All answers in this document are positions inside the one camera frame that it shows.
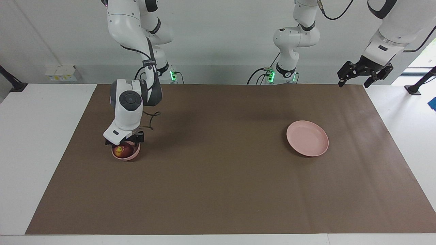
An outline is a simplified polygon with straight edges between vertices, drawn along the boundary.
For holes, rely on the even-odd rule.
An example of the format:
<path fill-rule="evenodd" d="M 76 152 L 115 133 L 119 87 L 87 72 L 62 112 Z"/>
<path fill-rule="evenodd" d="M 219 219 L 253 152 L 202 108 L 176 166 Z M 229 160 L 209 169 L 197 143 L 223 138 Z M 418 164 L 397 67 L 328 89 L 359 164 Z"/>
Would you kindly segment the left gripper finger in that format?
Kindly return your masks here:
<path fill-rule="evenodd" d="M 358 76 L 358 73 L 356 72 L 356 68 L 357 65 L 355 63 L 352 63 L 351 61 L 347 61 L 339 69 L 337 75 L 339 79 L 338 85 L 340 88 L 342 88 L 348 80 L 354 79 Z"/>
<path fill-rule="evenodd" d="M 386 79 L 387 76 L 391 73 L 392 70 L 393 70 L 392 63 L 388 63 L 384 68 L 382 68 L 378 72 L 371 71 L 371 75 L 364 82 L 364 87 L 365 88 L 369 88 L 374 82 L 376 82 L 378 80 Z"/>

